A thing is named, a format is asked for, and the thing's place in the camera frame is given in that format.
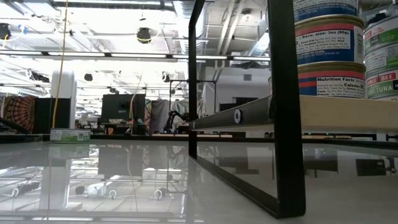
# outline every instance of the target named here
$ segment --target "ceiling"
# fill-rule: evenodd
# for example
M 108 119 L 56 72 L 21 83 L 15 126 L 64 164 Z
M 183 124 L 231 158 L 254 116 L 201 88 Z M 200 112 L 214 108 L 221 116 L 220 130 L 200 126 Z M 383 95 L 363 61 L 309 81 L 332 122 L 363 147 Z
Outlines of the ceiling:
M 63 47 L 66 0 L 0 0 L 0 24 L 9 24 L 12 37 L 4 42 L 0 40 L 1 50 L 33 50 L 41 52 L 60 52 Z M 375 5 L 375 0 L 363 0 L 367 7 Z M 129 1 L 129 0 L 69 0 L 67 9 L 67 28 L 65 51 L 67 52 L 123 52 L 146 54 L 185 54 L 187 43 L 187 21 L 190 12 L 178 11 L 177 6 L 186 7 L 189 1 Z M 232 9 L 228 30 L 220 44 L 223 24 L 228 21 Z M 203 27 L 197 25 L 203 33 L 198 37 L 202 44 L 200 54 L 239 54 L 250 50 L 262 34 L 257 28 L 266 10 L 266 0 L 211 0 L 203 10 Z M 140 27 L 148 27 L 151 42 L 142 44 L 137 40 Z M 31 78 L 35 72 L 49 79 L 52 72 L 58 70 L 60 57 L 9 57 L 0 55 L 0 83 L 36 85 L 45 84 Z M 271 75 L 268 64 L 256 68 L 242 69 L 239 63 L 225 69 L 215 69 L 214 61 L 201 63 L 206 69 L 199 73 L 201 79 L 211 80 L 218 77 L 218 83 L 224 85 L 266 85 Z M 156 60 L 103 60 L 101 58 L 75 58 L 65 64 L 75 71 L 78 86 L 102 86 L 102 88 L 79 88 L 78 103 L 92 104 L 103 94 L 108 94 L 107 86 L 114 86 L 123 93 L 141 93 L 141 87 L 151 99 L 168 98 L 169 84 L 162 81 L 162 75 L 171 79 L 186 80 L 187 62 L 176 60 L 162 62 Z M 91 74 L 93 81 L 85 80 L 85 74 Z M 243 75 L 251 74 L 252 81 L 244 81 Z M 184 98 L 188 94 L 185 82 L 179 84 L 174 98 Z M 49 87 L 1 87 L 0 95 L 28 94 L 48 96 Z

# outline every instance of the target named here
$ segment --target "wall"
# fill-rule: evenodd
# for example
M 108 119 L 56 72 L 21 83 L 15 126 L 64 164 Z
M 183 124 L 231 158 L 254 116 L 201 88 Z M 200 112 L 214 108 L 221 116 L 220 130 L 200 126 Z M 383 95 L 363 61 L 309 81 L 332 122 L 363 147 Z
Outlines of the wall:
M 264 98 L 270 95 L 269 85 L 217 85 L 217 104 L 218 111 L 220 103 L 234 103 L 235 97 L 256 97 Z M 206 102 L 206 113 L 214 113 L 214 85 L 205 85 L 203 98 Z

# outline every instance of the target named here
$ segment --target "canned food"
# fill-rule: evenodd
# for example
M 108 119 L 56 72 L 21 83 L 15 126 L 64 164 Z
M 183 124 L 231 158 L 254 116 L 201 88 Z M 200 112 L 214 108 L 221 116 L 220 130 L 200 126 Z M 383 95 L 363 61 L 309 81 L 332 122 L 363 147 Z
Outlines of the canned food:
M 62 144 L 88 143 L 90 134 L 91 130 L 53 128 L 50 132 L 50 141 Z
M 365 97 L 366 67 L 353 62 L 317 62 L 298 66 L 301 95 Z
M 366 79 L 369 99 L 398 100 L 398 68 L 370 75 Z
M 297 64 L 363 63 L 363 21 L 355 16 L 320 16 L 296 23 Z
M 296 22 L 332 14 L 358 15 L 358 0 L 293 0 Z
M 368 73 L 398 67 L 398 42 L 378 48 L 365 55 Z
M 365 30 L 365 54 L 381 45 L 398 42 L 398 16 L 388 17 Z

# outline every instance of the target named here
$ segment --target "cable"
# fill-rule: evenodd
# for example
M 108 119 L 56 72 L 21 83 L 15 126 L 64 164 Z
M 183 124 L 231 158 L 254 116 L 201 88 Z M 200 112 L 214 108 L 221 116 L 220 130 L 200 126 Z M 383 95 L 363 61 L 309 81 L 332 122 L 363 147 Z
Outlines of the cable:
M 131 149 L 130 150 L 127 150 L 127 170 L 129 171 L 129 175 L 130 175 L 130 178 L 131 178 L 131 183 L 132 183 L 132 191 L 133 191 L 133 193 L 134 193 L 134 199 L 136 200 L 136 209 L 137 209 L 137 212 L 138 212 L 138 203 L 137 203 L 137 195 L 136 195 L 136 188 L 135 188 L 135 186 L 134 186 L 134 180 L 132 179 L 132 175 L 131 175 L 131 171 L 130 171 L 130 157 L 131 157 Z
M 63 26 L 63 43 L 62 43 L 62 56 L 61 56 L 61 68 L 60 68 L 60 75 L 58 77 L 58 84 L 57 84 L 57 95 L 55 97 L 55 104 L 54 104 L 54 113 L 52 116 L 52 128 L 55 128 L 55 117 L 57 116 L 57 107 L 58 107 L 58 97 L 60 95 L 60 86 L 61 86 L 61 76 L 63 70 L 63 58 L 65 56 L 65 42 L 67 38 L 67 23 L 68 23 L 68 2 L 65 3 L 65 25 Z
M 142 79 L 142 74 L 143 73 L 144 73 L 144 70 L 141 70 L 141 75 L 139 77 L 137 88 L 136 88 L 136 90 L 134 92 L 134 95 L 131 98 L 131 101 L 130 101 L 130 111 L 129 111 L 129 118 L 131 120 L 130 135 L 132 135 L 132 126 L 134 124 L 134 120 L 133 120 L 133 117 L 132 117 L 132 102 L 134 101 L 134 99 L 135 99 L 135 97 L 137 95 L 137 91 L 138 91 L 139 85 L 141 84 L 141 79 Z

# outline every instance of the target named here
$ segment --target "light fixture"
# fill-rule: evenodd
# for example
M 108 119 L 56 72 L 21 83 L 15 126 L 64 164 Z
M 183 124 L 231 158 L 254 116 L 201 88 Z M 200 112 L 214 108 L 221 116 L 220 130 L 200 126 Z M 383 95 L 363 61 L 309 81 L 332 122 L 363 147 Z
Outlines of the light fixture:
M 86 218 L 86 217 L 33 217 L 32 220 L 51 220 L 51 221 L 92 221 L 93 218 Z
M 20 50 L 0 50 L 0 54 L 4 54 L 4 55 L 42 55 L 41 52 L 20 51 Z
M 53 0 L 54 2 L 66 2 L 67 0 Z M 97 4 L 142 4 L 139 1 L 110 1 L 110 0 L 68 0 L 69 3 L 97 3 Z M 145 2 L 145 4 L 160 5 L 157 2 Z
M 131 57 L 131 58 L 166 58 L 166 55 L 162 54 L 111 54 L 112 57 Z
M 234 60 L 247 60 L 247 61 L 258 61 L 258 62 L 271 61 L 269 57 L 241 57 L 241 56 L 235 56 Z
M 49 52 L 49 55 L 62 56 L 62 52 Z M 97 52 L 65 52 L 64 56 L 105 57 L 105 54 Z
M 251 19 L 251 9 L 246 8 L 242 10 L 242 20 L 249 22 Z
M 173 58 L 188 59 L 188 55 L 173 55 Z
M 177 58 L 177 59 L 188 59 L 188 55 L 173 55 L 173 58 Z M 226 60 L 226 59 L 227 59 L 227 56 L 219 56 L 219 55 L 197 55 L 197 59 Z
M 226 60 L 227 56 L 197 55 L 197 59 Z

